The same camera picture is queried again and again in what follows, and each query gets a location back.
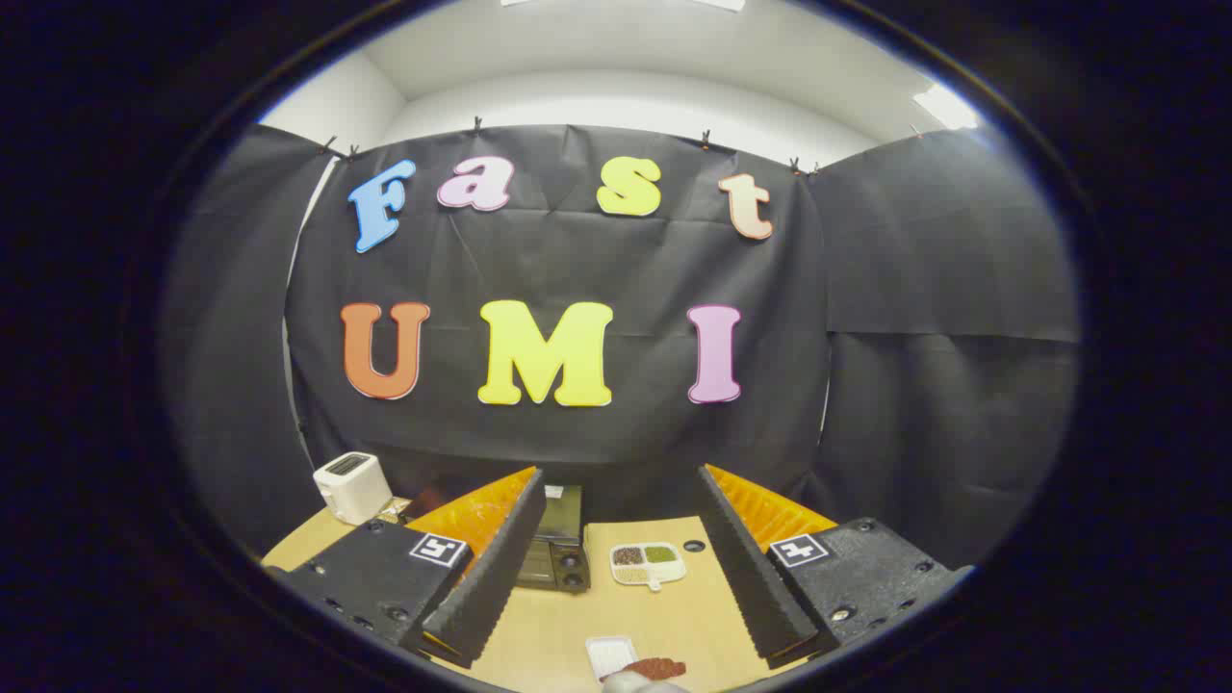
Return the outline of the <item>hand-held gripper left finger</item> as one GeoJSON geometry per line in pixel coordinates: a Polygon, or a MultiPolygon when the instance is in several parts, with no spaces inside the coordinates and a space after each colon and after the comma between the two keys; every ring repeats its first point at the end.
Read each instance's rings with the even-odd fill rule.
{"type": "Polygon", "coordinates": [[[409,524],[370,519],[274,580],[335,620],[469,667],[505,610],[546,507],[524,469],[409,524]]]}

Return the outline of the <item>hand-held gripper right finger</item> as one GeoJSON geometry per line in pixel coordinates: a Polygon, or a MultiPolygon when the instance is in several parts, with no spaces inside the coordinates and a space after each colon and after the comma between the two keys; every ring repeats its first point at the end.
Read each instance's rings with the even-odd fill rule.
{"type": "Polygon", "coordinates": [[[756,656],[771,668],[899,626],[972,572],[880,519],[832,522],[713,465],[696,470],[695,507],[756,656]]]}

